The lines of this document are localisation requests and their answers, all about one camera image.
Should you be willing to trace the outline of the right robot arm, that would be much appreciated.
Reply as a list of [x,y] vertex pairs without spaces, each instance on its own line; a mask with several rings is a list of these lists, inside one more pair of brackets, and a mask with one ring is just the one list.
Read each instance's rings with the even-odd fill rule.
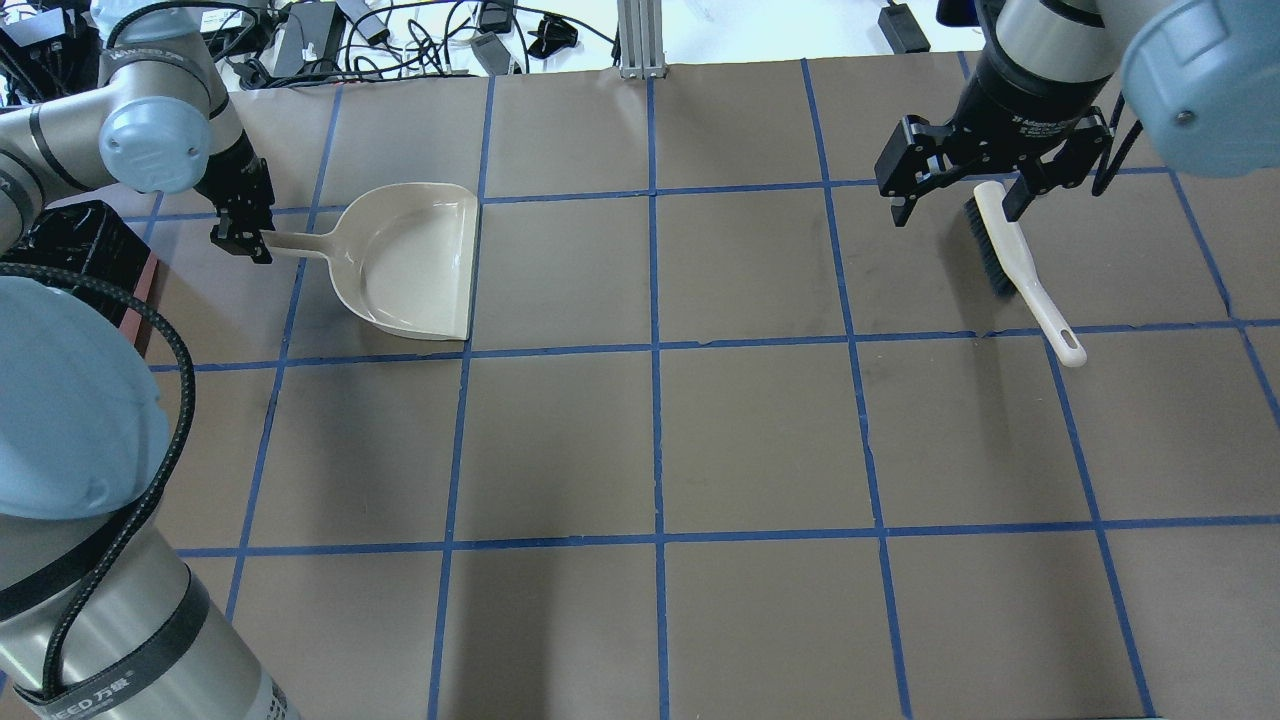
[[1108,83],[1176,172],[1277,165],[1275,1],[941,1],[936,18],[986,44],[952,117],[904,117],[876,161],[899,227],[925,193],[972,176],[1016,176],[1010,220],[1092,170],[1103,192],[1106,160],[1125,155],[1094,102]]

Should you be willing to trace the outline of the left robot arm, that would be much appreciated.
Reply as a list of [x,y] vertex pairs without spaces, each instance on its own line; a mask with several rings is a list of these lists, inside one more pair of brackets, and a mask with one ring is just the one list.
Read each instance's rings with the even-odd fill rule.
[[[273,183],[200,32],[201,1],[95,1],[100,85],[3,117],[3,249],[50,202],[124,184],[206,197],[260,264]],[[3,673],[40,719],[297,719],[155,527],[195,363],[131,291],[3,264]]]

